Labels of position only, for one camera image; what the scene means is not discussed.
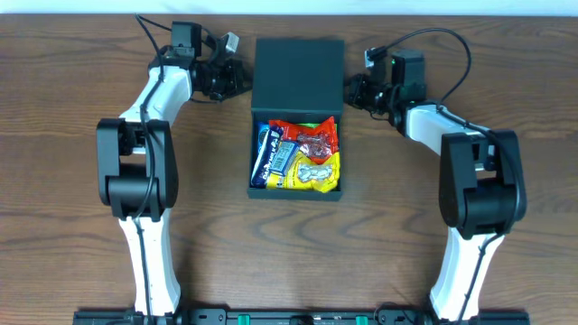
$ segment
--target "wooden tabletop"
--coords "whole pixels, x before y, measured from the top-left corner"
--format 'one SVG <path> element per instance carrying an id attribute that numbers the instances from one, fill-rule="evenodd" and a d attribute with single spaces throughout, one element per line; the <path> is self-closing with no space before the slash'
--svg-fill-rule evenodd
<path id="1" fill-rule="evenodd" d="M 150 18 L 236 33 L 249 68 L 259 37 L 339 38 L 347 75 L 364 72 L 363 50 L 413 30 L 464 35 L 473 67 L 447 106 L 517 132 L 528 198 L 526 217 L 489 267 L 480 306 L 525 309 L 534 324 L 578 321 L 578 20 Z M 426 51 L 433 98 L 463 72 L 461 45 L 447 35 L 403 46 Z M 95 128 L 134 103 L 153 56 L 130 15 L 0 16 L 0 323 L 67 324 L 79 308 L 134 303 L 128 246 L 98 198 Z M 180 177 L 172 260 L 185 301 L 234 309 L 419 304 L 447 237 L 439 158 L 345 106 L 340 202 L 249 200 L 250 103 L 250 92 L 220 105 L 188 103 L 172 129 Z"/>

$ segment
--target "container lid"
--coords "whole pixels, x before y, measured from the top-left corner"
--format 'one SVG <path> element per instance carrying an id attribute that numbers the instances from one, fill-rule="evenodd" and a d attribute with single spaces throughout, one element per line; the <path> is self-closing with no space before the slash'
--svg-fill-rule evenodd
<path id="1" fill-rule="evenodd" d="M 344 42 L 259 39 L 253 112 L 343 113 Z"/>

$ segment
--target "snack package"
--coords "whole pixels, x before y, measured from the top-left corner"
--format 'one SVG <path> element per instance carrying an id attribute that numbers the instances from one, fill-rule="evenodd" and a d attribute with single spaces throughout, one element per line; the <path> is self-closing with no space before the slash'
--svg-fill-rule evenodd
<path id="1" fill-rule="evenodd" d="M 263 140 L 265 140 L 265 135 L 269 131 L 269 124 L 265 122 L 257 122 L 257 134 L 256 134 L 256 151 L 261 151 L 261 146 L 263 145 Z"/>
<path id="2" fill-rule="evenodd" d="M 340 178 L 340 153 L 334 153 L 318 165 L 301 151 L 297 152 L 285 176 L 269 174 L 268 189 L 317 190 L 327 193 L 337 187 Z"/>
<path id="3" fill-rule="evenodd" d="M 299 145 L 297 142 L 282 141 L 279 144 L 279 150 L 277 150 L 277 154 L 271 163 L 271 173 L 285 176 L 297 155 L 297 151 L 299 151 Z"/>
<path id="4" fill-rule="evenodd" d="M 283 130 L 277 126 L 271 126 L 265 134 L 263 145 L 255 160 L 253 173 L 251 173 L 251 186 L 256 188 L 264 188 L 266 186 L 271 164 L 277 154 L 282 134 Z"/>
<path id="5" fill-rule="evenodd" d="M 269 126 L 283 128 L 283 140 L 296 141 L 299 150 L 314 163 L 325 163 L 339 151 L 339 139 L 333 116 L 315 128 L 294 125 L 281 120 L 270 120 Z"/>

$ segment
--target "blue snack package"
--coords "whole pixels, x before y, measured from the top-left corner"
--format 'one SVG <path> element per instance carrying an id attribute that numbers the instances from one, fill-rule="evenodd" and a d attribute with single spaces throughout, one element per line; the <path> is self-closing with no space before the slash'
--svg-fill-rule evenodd
<path id="1" fill-rule="evenodd" d="M 283 129 L 278 126 L 271 126 L 263 139 L 263 145 L 256 157 L 253 173 L 251 174 L 251 186 L 264 188 L 267 185 L 267 178 L 271 172 L 271 164 L 281 142 Z"/>
<path id="2" fill-rule="evenodd" d="M 277 150 L 277 154 L 271 163 L 271 173 L 285 176 L 297 155 L 297 150 L 299 150 L 299 144 L 297 142 L 282 141 L 279 144 L 279 150 Z"/>
<path id="3" fill-rule="evenodd" d="M 256 151 L 261 151 L 261 146 L 263 145 L 263 140 L 265 140 L 265 135 L 269 131 L 268 122 L 257 122 L 257 133 L 256 133 Z"/>

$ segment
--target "red package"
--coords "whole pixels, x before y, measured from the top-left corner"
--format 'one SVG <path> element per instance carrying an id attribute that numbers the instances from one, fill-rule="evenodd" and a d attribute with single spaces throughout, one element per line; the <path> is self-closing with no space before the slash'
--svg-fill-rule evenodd
<path id="1" fill-rule="evenodd" d="M 315 128 L 294 125 L 281 120 L 270 120 L 269 126 L 283 128 L 281 140 L 296 141 L 299 150 L 314 163 L 325 163 L 339 151 L 339 140 L 333 116 Z"/>

